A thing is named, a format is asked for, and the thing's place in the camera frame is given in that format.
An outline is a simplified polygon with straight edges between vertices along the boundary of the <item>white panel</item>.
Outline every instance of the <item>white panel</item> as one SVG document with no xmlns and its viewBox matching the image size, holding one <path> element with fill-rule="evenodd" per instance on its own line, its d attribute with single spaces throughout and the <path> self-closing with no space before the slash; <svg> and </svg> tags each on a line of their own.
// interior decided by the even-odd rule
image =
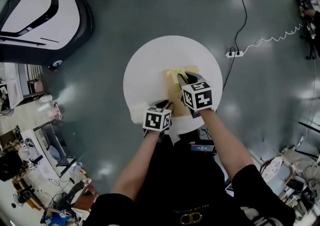
<svg viewBox="0 0 320 226">
<path fill-rule="evenodd" d="M 3 32 L 19 32 L 42 16 L 51 0 L 21 0 L 3 25 Z"/>
</svg>

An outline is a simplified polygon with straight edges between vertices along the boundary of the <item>gray floor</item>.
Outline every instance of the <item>gray floor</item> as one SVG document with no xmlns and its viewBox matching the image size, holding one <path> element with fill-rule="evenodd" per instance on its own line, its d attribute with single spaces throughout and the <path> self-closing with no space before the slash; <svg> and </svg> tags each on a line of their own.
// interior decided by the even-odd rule
<svg viewBox="0 0 320 226">
<path fill-rule="evenodd" d="M 231 63 L 225 53 L 234 46 L 245 14 L 241 0 L 86 1 L 94 16 L 91 39 L 59 72 L 47 72 L 45 77 L 64 112 L 61 128 L 67 144 L 97 190 L 105 193 L 143 137 L 141 126 L 130 119 L 123 95 L 131 56 L 152 39 L 185 36 L 211 51 L 224 81 Z M 294 0 L 244 2 L 248 20 L 238 36 L 241 50 L 261 36 L 277 38 L 301 23 Z M 309 45 L 297 33 L 250 48 L 234 61 L 218 115 L 264 160 L 275 154 L 262 144 L 262 136 L 279 150 L 296 144 L 305 132 L 298 121 L 308 122 L 313 96 L 314 61 L 305 59 L 308 54 Z M 318 139 L 309 131 L 301 149 L 316 153 Z"/>
</svg>

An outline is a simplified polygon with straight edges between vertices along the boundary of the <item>round white table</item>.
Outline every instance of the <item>round white table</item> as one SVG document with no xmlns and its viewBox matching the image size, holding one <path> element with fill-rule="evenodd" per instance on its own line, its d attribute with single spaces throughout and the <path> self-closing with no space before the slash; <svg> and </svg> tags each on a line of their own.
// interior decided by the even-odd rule
<svg viewBox="0 0 320 226">
<path fill-rule="evenodd" d="M 144 110 L 166 100 L 162 72 L 197 66 L 212 87 L 212 108 L 217 109 L 223 80 L 215 57 L 202 44 L 184 36 L 162 36 L 143 45 L 130 59 L 124 73 L 123 93 L 133 122 L 142 122 Z M 171 134 L 185 134 L 204 124 L 201 117 L 173 117 Z"/>
</svg>

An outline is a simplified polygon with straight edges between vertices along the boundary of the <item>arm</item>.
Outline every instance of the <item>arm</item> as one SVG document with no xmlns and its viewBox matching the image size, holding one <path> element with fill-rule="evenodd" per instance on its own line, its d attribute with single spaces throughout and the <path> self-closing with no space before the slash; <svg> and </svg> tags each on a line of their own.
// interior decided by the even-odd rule
<svg viewBox="0 0 320 226">
<path fill-rule="evenodd" d="M 308 9 L 303 11 L 305 16 L 310 16 L 312 19 L 315 17 L 316 10 Z"/>
<path fill-rule="evenodd" d="M 249 151 L 220 121 L 210 109 L 199 111 L 208 128 L 219 158 L 225 168 L 230 181 L 242 168 L 253 165 Z"/>
<path fill-rule="evenodd" d="M 144 184 L 159 134 L 160 132 L 150 131 L 146 135 L 137 153 L 120 173 L 111 193 L 122 194 L 133 201 L 136 200 Z"/>
</svg>

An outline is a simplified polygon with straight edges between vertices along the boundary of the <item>white cable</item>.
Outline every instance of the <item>white cable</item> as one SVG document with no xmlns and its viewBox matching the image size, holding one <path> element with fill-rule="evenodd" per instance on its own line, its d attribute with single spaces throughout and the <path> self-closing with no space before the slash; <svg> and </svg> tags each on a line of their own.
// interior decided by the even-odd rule
<svg viewBox="0 0 320 226">
<path fill-rule="evenodd" d="M 311 116 L 312 108 L 314 106 L 315 96 L 317 94 L 316 93 L 316 75 L 317 75 L 317 72 L 316 72 L 316 60 L 314 59 L 313 61 L 314 61 L 314 82 L 313 82 L 312 103 L 311 103 L 311 108 L 310 108 L 310 112 L 309 112 L 308 121 L 310 121 L 310 116 Z M 315 115 L 317 113 L 318 101 L 319 101 L 319 99 L 317 98 L 316 99 L 316 104 L 315 104 L 315 111 L 314 111 L 314 114 L 313 114 L 313 117 L 312 117 L 312 121 L 310 122 L 310 126 L 311 126 L 312 122 L 314 121 Z M 306 139 L 307 134 L 308 134 L 308 130 L 309 130 L 309 128 L 306 127 L 305 136 L 302 138 L 302 140 Z"/>
<path fill-rule="evenodd" d="M 254 44 L 249 45 L 249 46 L 245 49 L 245 51 L 244 51 L 243 54 L 245 54 L 245 53 L 247 52 L 248 48 L 250 48 L 250 47 L 255 47 L 255 48 L 259 47 L 259 46 L 261 45 L 261 41 L 269 42 L 269 41 L 271 41 L 271 40 L 274 40 L 274 41 L 284 40 L 284 39 L 286 38 L 287 34 L 288 34 L 288 35 L 295 34 L 297 30 L 300 30 L 300 27 L 303 28 L 304 26 L 299 23 L 299 26 L 298 26 L 298 27 L 294 27 L 294 31 L 291 31 L 291 33 L 285 32 L 284 37 L 281 36 L 281 37 L 279 37 L 278 39 L 275 39 L 274 37 L 271 37 L 270 39 L 265 40 L 265 39 L 263 39 L 262 37 L 260 37 L 260 38 L 258 38 L 258 39 L 254 42 Z"/>
</svg>

